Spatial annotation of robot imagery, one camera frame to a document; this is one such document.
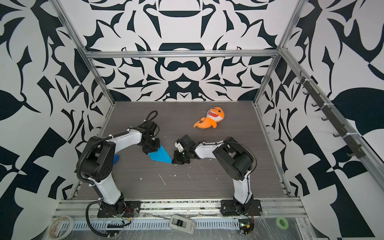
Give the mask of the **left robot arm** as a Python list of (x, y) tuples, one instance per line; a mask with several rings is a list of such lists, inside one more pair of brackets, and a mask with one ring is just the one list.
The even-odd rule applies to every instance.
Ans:
[(88, 183), (97, 192), (101, 203), (115, 211), (124, 208), (124, 195), (117, 188), (112, 176), (116, 153), (130, 146), (140, 146), (144, 154), (156, 153), (161, 147), (157, 134), (160, 131), (154, 118), (158, 111), (151, 111), (136, 127), (107, 137), (92, 137), (76, 166), (79, 181)]

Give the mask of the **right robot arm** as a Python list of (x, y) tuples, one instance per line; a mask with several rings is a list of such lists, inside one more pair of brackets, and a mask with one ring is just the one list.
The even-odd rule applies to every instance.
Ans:
[(176, 150), (172, 163), (176, 165), (189, 164), (191, 160), (216, 159), (224, 171), (233, 179), (234, 200), (240, 206), (251, 202), (250, 175), (256, 157), (246, 146), (237, 142), (232, 137), (223, 141), (196, 143), (188, 135), (184, 135), (175, 142)]

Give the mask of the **blue square paper sheet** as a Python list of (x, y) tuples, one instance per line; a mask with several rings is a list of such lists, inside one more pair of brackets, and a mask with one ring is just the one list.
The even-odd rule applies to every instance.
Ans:
[(160, 146), (157, 152), (149, 153), (149, 156), (151, 160), (156, 161), (156, 162), (162, 162), (162, 163), (167, 163), (171, 164), (172, 159), (168, 152), (165, 150), (163, 145)]

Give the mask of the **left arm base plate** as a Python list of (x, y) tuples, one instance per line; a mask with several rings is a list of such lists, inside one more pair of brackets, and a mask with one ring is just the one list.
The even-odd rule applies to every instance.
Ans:
[(115, 205), (108, 205), (104, 202), (100, 204), (98, 218), (112, 218), (121, 216), (123, 218), (133, 217), (141, 210), (141, 201), (119, 201)]

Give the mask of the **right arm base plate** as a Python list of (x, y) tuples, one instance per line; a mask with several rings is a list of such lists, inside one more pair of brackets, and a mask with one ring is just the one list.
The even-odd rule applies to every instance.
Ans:
[(260, 200), (250, 199), (246, 204), (241, 204), (237, 200), (221, 200), (220, 212), (223, 216), (240, 216), (248, 217), (261, 216), (263, 209)]

